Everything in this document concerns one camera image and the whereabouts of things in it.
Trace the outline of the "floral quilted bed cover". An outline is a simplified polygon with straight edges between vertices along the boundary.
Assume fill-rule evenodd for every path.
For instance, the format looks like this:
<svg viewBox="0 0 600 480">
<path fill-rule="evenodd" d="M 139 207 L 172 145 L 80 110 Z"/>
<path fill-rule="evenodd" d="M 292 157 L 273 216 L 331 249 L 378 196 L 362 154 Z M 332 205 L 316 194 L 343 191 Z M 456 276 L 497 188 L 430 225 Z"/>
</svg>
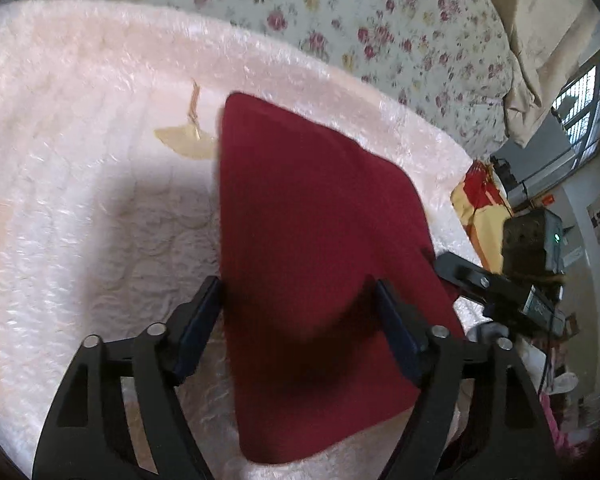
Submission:
<svg viewBox="0 0 600 480">
<path fill-rule="evenodd" d="M 170 6 L 285 41 L 414 110 L 473 158 L 506 142 L 513 58 L 491 0 L 111 1 Z"/>
</svg>

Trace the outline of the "pink embossed satin bedspread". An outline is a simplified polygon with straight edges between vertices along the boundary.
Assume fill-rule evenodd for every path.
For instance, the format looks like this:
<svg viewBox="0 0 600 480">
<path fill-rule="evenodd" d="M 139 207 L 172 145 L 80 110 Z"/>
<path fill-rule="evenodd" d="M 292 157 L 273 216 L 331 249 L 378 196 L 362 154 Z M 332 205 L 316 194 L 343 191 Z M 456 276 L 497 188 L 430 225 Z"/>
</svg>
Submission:
<svg viewBox="0 0 600 480">
<path fill-rule="evenodd" d="M 437 252 L 476 252 L 451 204 L 470 158 L 343 70 L 255 32 L 95 0 L 0 4 L 0 445 L 30 471 L 83 339 L 134 336 L 218 268 L 212 146 L 157 138 L 196 113 L 214 138 L 240 91 L 400 166 Z"/>
</svg>

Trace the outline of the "beige curtain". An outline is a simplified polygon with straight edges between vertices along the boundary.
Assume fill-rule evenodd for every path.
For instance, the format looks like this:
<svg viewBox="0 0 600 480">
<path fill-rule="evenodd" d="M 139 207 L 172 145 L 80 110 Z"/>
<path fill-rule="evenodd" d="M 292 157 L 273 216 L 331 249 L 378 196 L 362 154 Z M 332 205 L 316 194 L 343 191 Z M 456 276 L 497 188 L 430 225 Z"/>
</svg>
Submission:
<svg viewBox="0 0 600 480">
<path fill-rule="evenodd" d="M 580 66 L 600 23 L 593 0 L 489 0 L 495 22 L 482 41 L 501 44 L 505 73 L 506 136 L 525 148 L 559 91 Z"/>
</svg>

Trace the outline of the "orange yellow patterned blanket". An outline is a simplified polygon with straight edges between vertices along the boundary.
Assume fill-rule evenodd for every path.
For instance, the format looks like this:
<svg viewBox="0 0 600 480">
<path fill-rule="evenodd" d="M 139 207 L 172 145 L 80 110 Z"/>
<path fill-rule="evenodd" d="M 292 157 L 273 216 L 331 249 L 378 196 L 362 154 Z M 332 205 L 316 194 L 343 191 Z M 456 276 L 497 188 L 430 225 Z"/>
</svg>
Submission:
<svg viewBox="0 0 600 480">
<path fill-rule="evenodd" d="M 482 266 L 503 271 L 503 226 L 513 209 L 501 194 L 491 165 L 475 160 L 451 193 L 451 202 Z"/>
</svg>

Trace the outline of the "dark red sweater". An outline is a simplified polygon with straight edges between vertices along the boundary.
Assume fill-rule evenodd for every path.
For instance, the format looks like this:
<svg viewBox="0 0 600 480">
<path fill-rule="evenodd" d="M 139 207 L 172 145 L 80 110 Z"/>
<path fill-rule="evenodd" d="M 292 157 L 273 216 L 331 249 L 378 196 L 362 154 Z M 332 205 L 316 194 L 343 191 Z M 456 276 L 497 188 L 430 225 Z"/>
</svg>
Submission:
<svg viewBox="0 0 600 480">
<path fill-rule="evenodd" d="M 223 110 L 220 229 L 225 337 L 248 460 L 303 460 L 414 405 L 417 388 L 400 373 L 370 298 L 380 278 L 429 323 L 463 335 L 405 172 L 243 93 Z"/>
</svg>

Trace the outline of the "window with bars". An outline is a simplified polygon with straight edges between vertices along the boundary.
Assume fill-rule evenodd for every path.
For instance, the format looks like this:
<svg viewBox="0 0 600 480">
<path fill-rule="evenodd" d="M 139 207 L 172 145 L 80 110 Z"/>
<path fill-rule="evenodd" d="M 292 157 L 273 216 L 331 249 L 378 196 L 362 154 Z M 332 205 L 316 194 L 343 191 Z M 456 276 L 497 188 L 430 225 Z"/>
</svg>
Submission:
<svg viewBox="0 0 600 480">
<path fill-rule="evenodd" d="M 600 50 L 560 90 L 552 109 L 573 151 L 569 171 L 575 172 L 600 150 Z"/>
</svg>

